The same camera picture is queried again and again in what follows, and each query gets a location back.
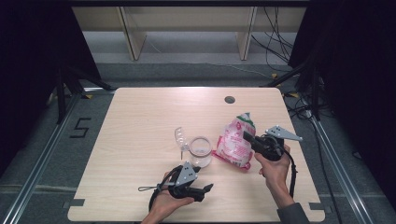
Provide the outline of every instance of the sleeve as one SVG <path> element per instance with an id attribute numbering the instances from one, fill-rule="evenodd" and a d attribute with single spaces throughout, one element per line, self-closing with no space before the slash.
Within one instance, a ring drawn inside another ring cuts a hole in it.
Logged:
<path id="1" fill-rule="evenodd" d="M 308 217 L 299 203 L 277 209 L 280 221 L 283 224 L 305 224 L 309 223 Z"/>

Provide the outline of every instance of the light wood table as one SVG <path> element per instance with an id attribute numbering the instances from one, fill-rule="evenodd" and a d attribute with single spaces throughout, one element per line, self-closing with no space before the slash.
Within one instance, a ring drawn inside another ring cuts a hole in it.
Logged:
<path id="1" fill-rule="evenodd" d="M 224 101 L 235 98 L 233 104 Z M 73 221 L 140 221 L 148 213 L 152 190 L 163 174 L 184 163 L 180 160 L 174 131 L 206 136 L 216 148 L 223 127 L 235 116 L 250 113 L 257 134 L 275 125 L 295 133 L 278 89 L 270 88 L 121 88 L 106 114 L 68 217 Z M 294 199 L 310 221 L 322 221 L 320 203 L 300 144 L 286 140 L 297 165 Z M 214 183 L 201 203 L 178 209 L 165 222 L 265 222 L 279 221 L 276 204 L 252 159 L 248 172 L 213 158 L 198 173 L 192 187 Z"/>

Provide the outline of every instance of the clear plastic container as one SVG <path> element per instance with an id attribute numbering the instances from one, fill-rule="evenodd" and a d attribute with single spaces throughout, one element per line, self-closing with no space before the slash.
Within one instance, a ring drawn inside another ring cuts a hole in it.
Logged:
<path id="1" fill-rule="evenodd" d="M 191 165 L 204 168 L 212 161 L 212 146 L 209 139 L 198 136 L 190 141 Z"/>

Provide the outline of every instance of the floor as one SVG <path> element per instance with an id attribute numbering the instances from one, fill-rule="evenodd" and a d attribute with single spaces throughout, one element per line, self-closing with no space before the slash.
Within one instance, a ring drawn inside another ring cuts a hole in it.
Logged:
<path id="1" fill-rule="evenodd" d="M 122 33 L 88 32 L 84 35 L 103 80 L 114 86 L 253 87 L 258 83 L 260 85 L 261 80 L 262 83 L 268 82 L 272 75 L 284 74 L 278 70 L 290 70 L 285 62 L 275 54 L 267 54 L 255 41 L 250 44 L 247 60 L 241 61 L 232 33 L 149 33 L 139 60 L 134 62 L 130 60 Z M 264 45 L 269 41 L 263 33 L 254 36 Z M 295 34 L 282 36 L 290 43 L 295 38 Z M 270 47 L 281 52 L 274 41 Z M 134 73 L 131 70 L 134 69 L 139 69 L 140 74 L 145 76 L 150 71 L 156 71 L 157 74 L 152 74 L 155 77 L 152 79 L 136 79 L 132 77 Z M 205 72 L 201 74 L 204 80 L 196 78 L 194 72 L 198 69 Z M 178 74 L 189 74 L 195 82 L 187 78 L 176 79 Z M 220 81 L 215 82 L 211 79 L 213 76 L 217 76 Z M 291 78 L 279 88 L 285 93 L 294 91 L 293 84 L 297 78 Z M 83 85 L 94 87 L 86 82 Z M 19 152 L 0 179 L 0 217 L 6 218 L 8 209 L 12 209 L 12 205 L 19 199 L 19 192 L 26 187 L 26 180 L 32 179 L 32 170 L 35 169 L 37 160 L 42 159 L 41 153 L 54 145 L 48 151 L 48 159 L 43 159 L 45 163 L 42 173 L 36 177 L 29 200 L 17 208 L 21 213 L 17 213 L 20 216 L 16 217 L 16 222 L 72 223 L 67 219 L 68 204 L 74 197 L 112 99 L 111 93 L 97 92 L 92 95 L 90 99 L 68 99 L 69 105 L 73 106 L 69 110 L 72 112 L 62 127 L 59 138 L 54 142 L 49 140 L 53 139 L 53 131 L 60 129 L 56 125 L 57 105 L 56 101 L 49 104 L 36 125 L 36 131 L 26 142 L 26 148 Z M 295 108 L 308 101 L 309 98 L 302 101 L 301 98 L 285 97 L 295 130 L 304 138 L 302 149 L 326 212 L 323 223 L 395 223 L 395 211 L 364 162 L 359 160 L 359 155 L 353 153 L 355 150 L 331 109 L 325 107 L 320 110 L 320 122 L 313 120 L 311 123 L 301 119 L 309 116 L 309 111 L 299 111 L 295 115 Z M 70 138 L 71 135 L 81 134 L 74 129 L 79 120 L 90 128 L 87 136 Z M 316 136 L 321 136 L 320 145 Z"/>

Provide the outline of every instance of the snack bag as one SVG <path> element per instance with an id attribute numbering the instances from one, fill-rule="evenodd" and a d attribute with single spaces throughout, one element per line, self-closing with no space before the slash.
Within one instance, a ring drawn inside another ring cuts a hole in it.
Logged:
<path id="1" fill-rule="evenodd" d="M 256 134 L 256 128 L 249 113 L 236 117 L 233 122 L 224 127 L 223 133 L 219 136 L 218 148 L 213 155 L 248 170 L 253 152 L 250 143 L 244 139 L 244 132 L 253 136 Z"/>

